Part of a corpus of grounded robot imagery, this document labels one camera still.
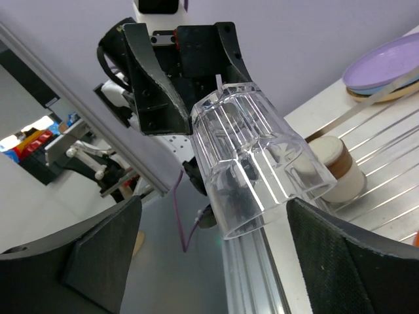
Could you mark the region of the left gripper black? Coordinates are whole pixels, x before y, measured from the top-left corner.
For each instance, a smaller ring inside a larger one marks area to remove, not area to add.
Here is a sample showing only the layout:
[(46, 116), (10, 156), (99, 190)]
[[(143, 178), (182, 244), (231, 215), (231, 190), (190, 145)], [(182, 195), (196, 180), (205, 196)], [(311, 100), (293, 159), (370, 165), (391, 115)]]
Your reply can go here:
[(144, 135), (190, 135), (189, 113), (223, 82), (251, 82), (233, 22), (178, 26), (148, 33), (125, 18), (99, 41), (97, 59), (106, 75), (131, 95)]

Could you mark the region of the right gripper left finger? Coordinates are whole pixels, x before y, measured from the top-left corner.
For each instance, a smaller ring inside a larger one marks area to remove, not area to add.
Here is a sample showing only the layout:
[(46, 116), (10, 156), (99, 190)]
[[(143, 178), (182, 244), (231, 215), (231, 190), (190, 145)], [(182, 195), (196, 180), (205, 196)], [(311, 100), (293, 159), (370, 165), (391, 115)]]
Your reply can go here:
[(1, 312), (119, 313), (141, 212), (133, 196), (1, 253)]

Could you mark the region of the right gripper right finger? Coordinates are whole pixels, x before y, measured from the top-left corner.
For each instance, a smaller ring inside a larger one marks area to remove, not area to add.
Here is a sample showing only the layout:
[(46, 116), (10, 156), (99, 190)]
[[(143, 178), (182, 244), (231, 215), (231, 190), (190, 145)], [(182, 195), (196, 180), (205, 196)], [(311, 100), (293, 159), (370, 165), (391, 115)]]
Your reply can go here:
[(418, 248), (287, 202), (313, 313), (417, 313)]

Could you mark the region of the white brown cup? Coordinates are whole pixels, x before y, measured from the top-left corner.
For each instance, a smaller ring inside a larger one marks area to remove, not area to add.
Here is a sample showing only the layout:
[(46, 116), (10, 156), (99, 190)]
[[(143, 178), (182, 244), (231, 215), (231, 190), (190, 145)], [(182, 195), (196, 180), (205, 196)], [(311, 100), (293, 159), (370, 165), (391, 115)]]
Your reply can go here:
[(309, 147), (337, 180), (321, 198), (328, 203), (347, 203), (358, 197), (367, 183), (343, 140), (334, 136), (319, 137)]

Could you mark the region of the clear glass cup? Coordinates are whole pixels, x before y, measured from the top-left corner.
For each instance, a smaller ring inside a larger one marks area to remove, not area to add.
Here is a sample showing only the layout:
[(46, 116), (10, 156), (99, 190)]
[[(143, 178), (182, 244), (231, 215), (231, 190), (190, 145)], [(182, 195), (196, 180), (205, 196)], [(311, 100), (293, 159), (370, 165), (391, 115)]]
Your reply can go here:
[(287, 201), (311, 201), (336, 179), (252, 83), (226, 84), (191, 111), (191, 143), (223, 239), (278, 219)]

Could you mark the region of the blue plate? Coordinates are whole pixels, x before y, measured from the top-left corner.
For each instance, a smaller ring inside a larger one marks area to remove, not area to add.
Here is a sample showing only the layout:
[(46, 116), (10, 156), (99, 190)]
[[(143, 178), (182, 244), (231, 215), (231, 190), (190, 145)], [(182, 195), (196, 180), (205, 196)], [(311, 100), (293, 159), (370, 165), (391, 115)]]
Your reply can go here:
[[(401, 87), (397, 88), (397, 90), (404, 89), (407, 86), (410, 86), (410, 85), (412, 85), (412, 84), (414, 84), (416, 82), (418, 82), (418, 77), (416, 77), (415, 79), (412, 79), (412, 80), (408, 81), (406, 84), (404, 84)], [(349, 91), (350, 92), (353, 92), (355, 94), (359, 94), (359, 95), (364, 95), (365, 96), (365, 95), (373, 95), (373, 94), (379, 92), (380, 90), (382, 90), (385, 87), (386, 87), (386, 85), (383, 85), (383, 86), (377, 86), (375, 88), (367, 88), (367, 89), (363, 89), (363, 90), (349, 88)]]

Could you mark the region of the purple plate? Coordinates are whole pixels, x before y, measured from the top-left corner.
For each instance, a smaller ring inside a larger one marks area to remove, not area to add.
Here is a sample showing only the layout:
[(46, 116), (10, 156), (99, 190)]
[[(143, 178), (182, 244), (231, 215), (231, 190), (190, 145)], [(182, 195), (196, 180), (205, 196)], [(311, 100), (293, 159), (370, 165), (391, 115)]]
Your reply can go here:
[(369, 90), (387, 85), (417, 66), (418, 34), (413, 33), (359, 58), (345, 70), (342, 81), (353, 90)]

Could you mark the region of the orange bowl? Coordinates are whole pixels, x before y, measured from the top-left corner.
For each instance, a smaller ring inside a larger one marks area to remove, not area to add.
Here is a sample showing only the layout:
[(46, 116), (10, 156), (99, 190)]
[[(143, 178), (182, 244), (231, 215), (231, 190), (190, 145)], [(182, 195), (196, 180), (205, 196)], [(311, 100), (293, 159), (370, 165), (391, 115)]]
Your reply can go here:
[(419, 247), (419, 231), (417, 231), (417, 233), (416, 233), (416, 235), (415, 235), (415, 237), (414, 237), (414, 240), (413, 240), (412, 244), (413, 244), (415, 247)]

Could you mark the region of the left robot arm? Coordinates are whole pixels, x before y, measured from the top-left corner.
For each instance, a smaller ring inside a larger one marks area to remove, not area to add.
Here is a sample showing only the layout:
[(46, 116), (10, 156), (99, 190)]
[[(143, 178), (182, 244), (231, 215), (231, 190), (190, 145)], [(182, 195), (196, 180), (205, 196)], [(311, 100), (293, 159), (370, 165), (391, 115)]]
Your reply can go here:
[(233, 22), (149, 33), (125, 18), (99, 41), (97, 59), (122, 90), (144, 135), (192, 135), (192, 108), (227, 84), (251, 82)]

